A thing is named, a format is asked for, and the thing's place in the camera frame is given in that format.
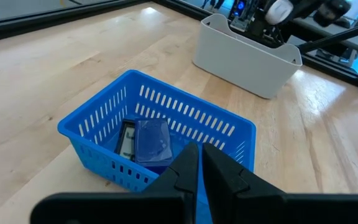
blue plastic basket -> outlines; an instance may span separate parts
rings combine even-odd
[[[136,70],[121,75],[58,124],[83,165],[129,190],[142,191],[158,175],[114,153],[123,118],[167,118],[174,156],[189,141],[210,142],[254,170],[256,127],[205,100]],[[212,223],[199,168],[197,223]]]

wooden table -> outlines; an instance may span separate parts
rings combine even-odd
[[[125,70],[253,121],[255,173],[287,192],[358,193],[358,88],[302,67],[261,99],[195,67],[199,21],[154,3],[0,40],[0,223],[41,198],[123,191],[78,160],[57,123]]]

white plastic bin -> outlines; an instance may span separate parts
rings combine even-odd
[[[273,98],[302,66],[292,44],[271,49],[232,32],[227,19],[213,14],[201,21],[193,63],[262,98]]]

metal frame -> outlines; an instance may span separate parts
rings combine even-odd
[[[112,0],[89,5],[73,6],[65,9],[58,9],[54,11],[42,12],[26,16],[2,19],[0,20],[0,39],[24,34],[27,32],[32,32],[39,29],[44,29],[51,26],[56,26],[59,24],[83,19],[90,16],[95,16],[105,12],[122,9],[148,1],[149,0]],[[192,6],[180,0],[153,1],[199,21],[204,19],[205,17],[208,17],[211,14],[210,12],[204,11],[199,7]],[[301,27],[294,22],[289,22],[289,27],[291,27],[290,31],[301,29]],[[356,31],[358,32],[358,29],[349,30],[345,33],[332,36],[331,38],[323,38],[314,42],[313,44],[301,45],[300,48],[303,52],[307,52],[310,51],[310,49],[315,49],[326,44],[331,44],[329,46],[330,48],[342,50],[343,46],[341,44],[335,43],[338,42],[339,39],[346,39],[352,36],[356,36],[354,35]],[[241,35],[244,35],[247,38],[260,42],[261,44],[265,44],[269,47],[276,47],[276,45],[266,42],[263,39],[258,39],[255,36],[244,33],[242,33]],[[307,53],[302,54],[302,59],[303,63],[309,67],[315,68],[319,71],[327,73],[328,75],[358,86],[358,74],[351,69],[348,69],[344,66],[327,60],[323,60],[318,57],[308,55]]]

wood grain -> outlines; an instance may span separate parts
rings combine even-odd
[[[302,67],[261,99],[192,64],[198,28],[145,3],[0,40],[0,223],[55,192],[123,190],[82,167],[57,123],[128,69],[253,121],[255,173],[277,187],[358,193],[358,88]]]

